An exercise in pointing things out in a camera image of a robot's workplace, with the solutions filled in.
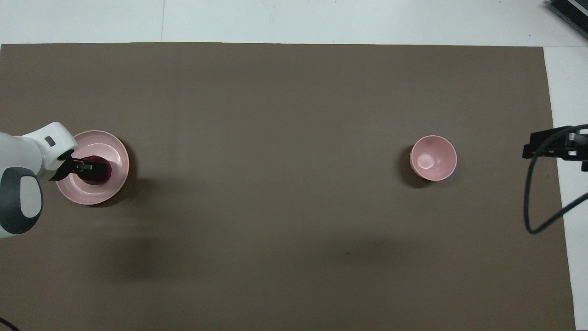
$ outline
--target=bowl rim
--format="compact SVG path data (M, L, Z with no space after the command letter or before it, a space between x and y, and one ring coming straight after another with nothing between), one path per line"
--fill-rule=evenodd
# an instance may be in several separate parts
M418 143L420 143L420 141L421 141L421 140L423 140L423 139L425 139L425 138L429 138L429 137L441 138L441 139L445 140L445 141L446 141L446 142L449 144L449 146L451 146L451 149L452 149L452 151L453 151L453 158L455 159L455 162L454 162L454 164L453 164L453 169L451 169L451 171L449 172L449 174L448 174L447 176L443 177L443 178L439 178L439 179L431 179L431 178L427 178L427 177L425 177L424 175L421 175L421 174L418 172L418 170L417 170L417 169L416 169L416 167L415 167L415 164L413 163L413 157L412 157L412 155L413 155L413 152L414 152L414 150L415 150L415 146L417 146L417 144L418 144ZM449 140L445 139L444 137L441 137L440 135L436 135L436 134L429 134L429 135L426 135L426 136L422 137L421 139L417 140L417 142L416 142L414 145L412 145L412 148L410 149L410 156L409 156L409 161L410 161L410 167L412 168L412 170L413 170L413 171L414 171L414 172L415 172L415 173L416 173L416 174L417 174L419 177L421 177L421 178L424 178L424 179L426 179L426 180L430 180L430 181L440 181L440 180L447 179L449 176L451 176L451 175L453 174L453 172L455 171L455 168L457 168L457 151L455 150L455 147L453 146L453 144L452 144L452 143L451 143Z

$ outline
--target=small pink cup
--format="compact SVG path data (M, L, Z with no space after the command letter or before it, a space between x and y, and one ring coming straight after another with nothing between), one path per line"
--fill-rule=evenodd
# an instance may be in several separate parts
M427 180L444 180L457 166L457 153L451 143L438 135L419 139L410 151L410 166Z

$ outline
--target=white table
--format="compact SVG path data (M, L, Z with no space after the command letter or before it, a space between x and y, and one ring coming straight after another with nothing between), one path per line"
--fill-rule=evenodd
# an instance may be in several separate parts
M588 123L588 39L542 0L0 0L0 44L158 41L541 46L553 125ZM588 191L579 163L557 165L563 204ZM588 203L564 218L578 329L588 329L585 215Z

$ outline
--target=black cable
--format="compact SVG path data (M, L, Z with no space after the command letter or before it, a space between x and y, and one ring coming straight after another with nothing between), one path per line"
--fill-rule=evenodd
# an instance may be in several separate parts
M527 229L527 231L530 234L537 234L537 233L540 233L541 231L545 230L548 226L550 226L553 222L555 222L557 219L562 217L565 213L570 211L573 207L576 207L577 205L579 205L580 203L582 203L588 199L588 193L582 194L580 197L578 197L577 199L575 199L574 201L569 203L566 207L563 207L557 213L555 213L553 216L549 217L549 219L547 219L538 228L531 229L531 224L529 221L529 193L531 191L531 176L533 175L533 168L535 167L535 162L537 162L537 159L541 156L541 153L543 153L545 151L545 148L549 144L551 144L553 141L555 141L555 139L563 137L566 134L570 134L576 130L582 130L582 129L587 129L587 128L588 128L588 124L583 124L583 125L577 125L575 127L565 128L561 131L558 131L558 132L552 134L551 136L549 136L549 138L545 139L544 142L542 142L541 145L539 145L539 147L537 147L537 150L533 154L533 157L531 158L531 163L529 164L529 170L527 171L527 180L524 184L524 202L523 202L524 227Z
M0 317L0 323L4 324L5 326L8 326L9 329L11 329L12 331L20 331L16 326L14 326L12 323L10 323L9 321L3 319Z

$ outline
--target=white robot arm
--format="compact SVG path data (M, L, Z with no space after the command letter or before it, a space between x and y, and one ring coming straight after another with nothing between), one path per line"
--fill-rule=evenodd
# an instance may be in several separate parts
M38 179L50 180L77 148L58 122L21 137L0 133L0 238L35 225L43 208Z

